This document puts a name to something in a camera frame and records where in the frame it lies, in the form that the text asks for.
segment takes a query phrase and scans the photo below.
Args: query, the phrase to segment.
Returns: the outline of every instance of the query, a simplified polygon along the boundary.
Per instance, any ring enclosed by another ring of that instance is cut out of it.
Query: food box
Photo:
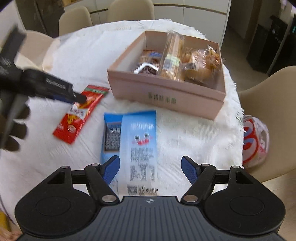
[[[117,99],[127,99],[151,104],[170,110],[214,120],[225,98],[225,83],[222,64],[215,75],[215,89],[189,82],[178,82],[157,75],[134,74],[143,50],[163,52],[167,33],[143,32],[109,67],[108,80]],[[184,36],[184,47],[207,49],[210,45],[220,55],[218,43],[191,36]]]

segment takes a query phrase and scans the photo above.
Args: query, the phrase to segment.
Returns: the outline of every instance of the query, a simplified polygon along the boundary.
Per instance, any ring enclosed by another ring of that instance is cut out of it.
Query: barcode
[[[128,194],[133,195],[138,193],[138,187],[137,186],[129,186],[128,185]]]

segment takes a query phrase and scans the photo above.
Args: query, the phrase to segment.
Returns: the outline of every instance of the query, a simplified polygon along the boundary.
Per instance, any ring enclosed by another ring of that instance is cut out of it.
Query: cartoon face print
[[[139,135],[135,135],[135,141],[133,141],[133,144],[137,143],[139,146],[148,144],[150,142],[150,135],[149,133],[144,133],[144,138],[141,140]]]

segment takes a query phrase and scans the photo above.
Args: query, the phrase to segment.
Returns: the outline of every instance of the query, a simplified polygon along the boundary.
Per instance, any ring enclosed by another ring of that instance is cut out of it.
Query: plastic bag
[[[264,123],[250,115],[244,116],[244,130],[242,165],[244,168],[251,168],[265,160],[269,149],[269,133]]]
[[[184,36],[171,31],[168,33],[163,56],[160,60],[158,75],[171,80],[180,81],[181,57],[184,47]]]
[[[182,55],[182,71],[185,80],[205,85],[215,78],[214,72],[220,71],[220,56],[208,45],[208,49],[186,48]]]
[[[156,75],[160,63],[162,54],[153,50],[143,50],[143,53],[139,59],[135,74],[153,74]]]

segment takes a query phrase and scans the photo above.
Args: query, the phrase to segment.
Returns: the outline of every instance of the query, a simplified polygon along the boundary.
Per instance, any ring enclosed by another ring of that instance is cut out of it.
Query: white label
[[[87,115],[87,111],[88,109],[79,109],[77,107],[77,105],[72,106],[72,108],[70,109],[70,111],[68,112],[68,114],[70,115],[76,115],[78,116],[80,119],[84,119]]]

